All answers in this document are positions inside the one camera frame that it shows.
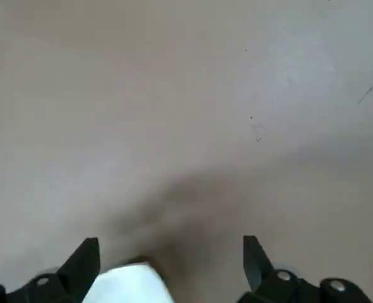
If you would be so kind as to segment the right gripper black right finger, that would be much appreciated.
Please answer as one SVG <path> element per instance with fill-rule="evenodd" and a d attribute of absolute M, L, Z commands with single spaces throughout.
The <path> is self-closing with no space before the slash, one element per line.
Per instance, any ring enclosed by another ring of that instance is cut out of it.
<path fill-rule="evenodd" d="M 315 286 L 292 271 L 273 266 L 258 238 L 243 237 L 243 265 L 251 288 L 239 302 L 267 303 L 371 303 L 355 283 L 342 278 L 325 278 Z"/>

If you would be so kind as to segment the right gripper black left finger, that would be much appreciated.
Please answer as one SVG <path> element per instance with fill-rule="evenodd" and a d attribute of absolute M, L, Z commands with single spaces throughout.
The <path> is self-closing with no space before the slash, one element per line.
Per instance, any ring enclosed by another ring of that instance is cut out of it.
<path fill-rule="evenodd" d="M 89 237 L 56 272 L 36 276 L 10 293 L 0 284 L 0 302 L 83 302 L 99 273 L 99 241 Z"/>

